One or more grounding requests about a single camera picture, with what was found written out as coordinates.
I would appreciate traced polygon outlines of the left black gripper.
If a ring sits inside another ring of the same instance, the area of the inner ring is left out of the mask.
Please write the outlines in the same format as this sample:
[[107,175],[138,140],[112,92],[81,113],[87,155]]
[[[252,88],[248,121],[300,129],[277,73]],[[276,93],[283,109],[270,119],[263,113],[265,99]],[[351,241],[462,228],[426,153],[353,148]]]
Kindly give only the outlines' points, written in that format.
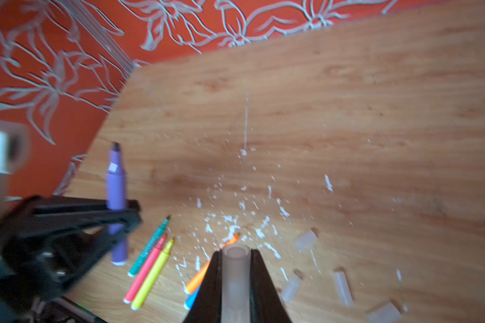
[[140,204],[31,196],[0,219],[0,322],[63,297],[141,223]]

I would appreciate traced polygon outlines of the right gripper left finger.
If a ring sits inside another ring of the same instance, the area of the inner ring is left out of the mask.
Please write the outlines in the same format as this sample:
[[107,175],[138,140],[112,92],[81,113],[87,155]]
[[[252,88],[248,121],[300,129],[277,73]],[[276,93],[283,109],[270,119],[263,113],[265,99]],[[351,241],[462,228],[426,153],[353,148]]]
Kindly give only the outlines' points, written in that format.
[[222,252],[216,251],[183,323],[219,323],[222,312]]

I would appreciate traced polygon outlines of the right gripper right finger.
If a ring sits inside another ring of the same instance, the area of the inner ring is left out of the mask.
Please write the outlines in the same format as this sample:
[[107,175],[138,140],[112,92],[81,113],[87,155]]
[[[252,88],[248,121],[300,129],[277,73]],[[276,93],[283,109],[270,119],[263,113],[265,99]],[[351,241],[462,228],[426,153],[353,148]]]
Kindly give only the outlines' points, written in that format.
[[251,250],[249,309],[251,323],[292,323],[257,249]]

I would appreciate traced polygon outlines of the blue marker pen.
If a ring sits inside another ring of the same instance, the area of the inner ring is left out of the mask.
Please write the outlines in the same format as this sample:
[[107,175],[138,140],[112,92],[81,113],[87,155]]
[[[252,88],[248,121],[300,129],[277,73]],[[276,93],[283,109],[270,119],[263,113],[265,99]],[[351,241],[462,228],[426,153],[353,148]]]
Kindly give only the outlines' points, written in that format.
[[188,298],[186,299],[186,301],[184,302],[184,308],[185,308],[187,311],[189,311],[189,310],[190,310],[190,309],[193,307],[193,305],[194,305],[194,303],[195,303],[195,299],[196,299],[196,297],[198,296],[198,292],[199,292],[199,290],[200,290],[200,287],[201,287],[201,285],[199,285],[199,286],[196,288],[196,290],[195,290],[195,291],[194,291],[194,292],[193,292],[191,295],[189,295],[189,297],[188,297]]

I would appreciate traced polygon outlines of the purple marker pen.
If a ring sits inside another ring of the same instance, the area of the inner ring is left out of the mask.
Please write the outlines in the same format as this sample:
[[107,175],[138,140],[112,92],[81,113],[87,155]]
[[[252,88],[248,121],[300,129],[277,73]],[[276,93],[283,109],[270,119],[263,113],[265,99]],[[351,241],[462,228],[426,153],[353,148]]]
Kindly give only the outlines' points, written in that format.
[[[123,166],[121,145],[117,142],[109,153],[109,166],[106,171],[107,207],[111,210],[124,210],[127,207],[126,172]],[[122,240],[111,252],[111,262],[123,266],[128,260],[128,241]]]

